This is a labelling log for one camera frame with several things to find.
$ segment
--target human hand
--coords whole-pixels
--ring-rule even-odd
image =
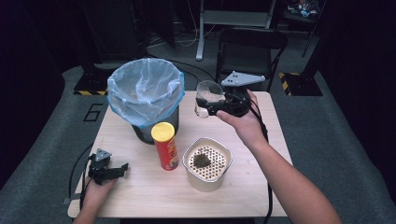
[[[250,90],[247,90],[247,93],[250,99],[258,105],[256,95]],[[256,113],[259,113],[259,108],[257,108],[256,105],[252,104],[252,108]],[[268,144],[262,134],[262,126],[250,110],[241,118],[221,110],[218,111],[216,116],[233,126],[239,138],[249,149],[255,148],[255,146],[262,146],[262,144]]]
[[[90,177],[85,178],[86,192],[84,198],[83,208],[89,207],[94,211],[99,211],[102,204],[105,202],[108,193],[113,189],[118,179],[112,179],[104,185],[98,185]]]

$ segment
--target jar lid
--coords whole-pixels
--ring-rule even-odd
[[[175,135],[175,128],[171,123],[161,122],[151,129],[151,136],[157,142],[169,141]]]

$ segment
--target blue plastic bag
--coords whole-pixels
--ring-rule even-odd
[[[164,59],[126,63],[107,80],[111,109],[139,128],[168,118],[184,94],[184,74]]]

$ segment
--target pringles can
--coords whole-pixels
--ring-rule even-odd
[[[174,126],[168,122],[158,123],[152,127],[151,136],[160,157],[161,167],[167,171],[176,169],[178,157]]]

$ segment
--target metal mesh container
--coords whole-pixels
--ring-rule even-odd
[[[201,154],[205,154],[210,160],[209,165],[205,167],[194,165],[196,156]],[[231,151],[211,138],[197,140],[183,156],[183,165],[187,170],[191,185],[203,192],[213,191],[221,186],[232,161]]]

